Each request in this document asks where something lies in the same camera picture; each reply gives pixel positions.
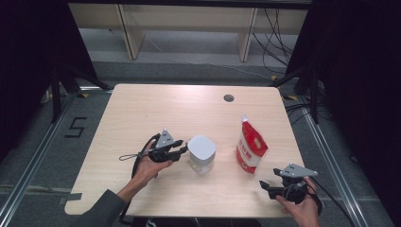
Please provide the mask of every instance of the snack bag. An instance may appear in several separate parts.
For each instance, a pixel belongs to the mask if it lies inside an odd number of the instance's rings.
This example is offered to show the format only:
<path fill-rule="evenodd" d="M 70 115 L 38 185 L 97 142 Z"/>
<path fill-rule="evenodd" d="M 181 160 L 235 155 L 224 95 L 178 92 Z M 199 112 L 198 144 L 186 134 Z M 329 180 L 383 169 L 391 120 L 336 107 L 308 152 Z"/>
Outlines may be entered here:
<path fill-rule="evenodd" d="M 248 122 L 248 116 L 242 116 L 242 133 L 236 146 L 236 159 L 242 168 L 254 173 L 256 167 L 268 150 L 268 146 L 262 136 Z"/>

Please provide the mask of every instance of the white plastic cup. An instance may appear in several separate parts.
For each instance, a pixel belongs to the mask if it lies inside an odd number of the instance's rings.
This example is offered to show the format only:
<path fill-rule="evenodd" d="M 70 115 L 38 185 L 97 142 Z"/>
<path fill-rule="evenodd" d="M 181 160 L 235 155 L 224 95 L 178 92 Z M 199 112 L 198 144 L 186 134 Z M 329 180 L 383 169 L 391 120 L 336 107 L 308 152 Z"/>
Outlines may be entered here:
<path fill-rule="evenodd" d="M 216 145 L 204 135 L 197 135 L 188 142 L 189 164 L 200 175 L 206 174 L 213 167 Z"/>

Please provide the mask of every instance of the sleeve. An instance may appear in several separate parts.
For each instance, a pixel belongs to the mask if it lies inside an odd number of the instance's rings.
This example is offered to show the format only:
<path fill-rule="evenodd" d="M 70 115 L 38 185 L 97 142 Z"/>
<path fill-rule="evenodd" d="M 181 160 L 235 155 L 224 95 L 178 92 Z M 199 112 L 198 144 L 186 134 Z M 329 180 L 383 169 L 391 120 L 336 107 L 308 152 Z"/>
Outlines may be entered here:
<path fill-rule="evenodd" d="M 112 226 L 115 219 L 126 207 L 126 203 L 114 194 L 111 190 L 107 190 L 95 205 L 87 212 L 82 214 L 71 227 L 79 226 Z"/>

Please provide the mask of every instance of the table top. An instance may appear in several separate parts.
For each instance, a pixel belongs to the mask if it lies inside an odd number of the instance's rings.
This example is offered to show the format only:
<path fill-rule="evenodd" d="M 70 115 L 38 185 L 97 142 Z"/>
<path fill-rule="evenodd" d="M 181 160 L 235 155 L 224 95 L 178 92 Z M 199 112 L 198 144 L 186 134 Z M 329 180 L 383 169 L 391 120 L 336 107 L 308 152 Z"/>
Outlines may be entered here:
<path fill-rule="evenodd" d="M 224 96 L 234 101 L 227 102 Z M 246 114 L 269 146 L 255 174 L 242 170 L 235 157 Z M 188 142 L 202 134 L 217 145 L 214 166 L 199 175 L 189 165 L 189 152 L 159 173 L 132 200 L 127 215 L 137 217 L 283 217 L 281 205 L 269 199 L 259 181 L 282 186 L 274 168 L 303 160 L 283 101 L 276 88 L 202 85 L 118 84 L 98 125 L 65 211 L 79 215 L 106 189 L 118 192 L 131 177 L 133 154 L 154 134 L 167 129 Z"/>

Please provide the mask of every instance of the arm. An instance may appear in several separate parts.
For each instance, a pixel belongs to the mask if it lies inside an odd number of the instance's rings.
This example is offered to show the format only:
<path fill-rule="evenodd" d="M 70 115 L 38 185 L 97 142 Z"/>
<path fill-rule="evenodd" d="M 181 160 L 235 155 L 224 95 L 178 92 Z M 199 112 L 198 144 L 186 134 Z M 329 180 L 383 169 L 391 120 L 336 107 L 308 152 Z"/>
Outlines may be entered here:
<path fill-rule="evenodd" d="M 309 193 L 315 193 L 315 184 L 311 182 L 309 178 L 305 178 L 305 181 L 309 186 L 313 188 L 307 189 Z M 284 206 L 282 212 L 290 213 L 299 227 L 320 226 L 318 218 L 318 205 L 310 196 L 306 195 L 304 200 L 299 204 L 294 204 L 290 201 L 286 201 L 281 196 L 276 196 L 276 200 Z"/>
<path fill-rule="evenodd" d="M 71 226 L 112 226 L 115 219 L 136 193 L 144 188 L 151 179 L 156 178 L 159 171 L 172 164 L 171 161 L 154 163 L 148 156 L 144 157 L 136 170 L 135 176 L 125 187 L 117 194 L 107 190 L 95 205 L 81 215 Z"/>

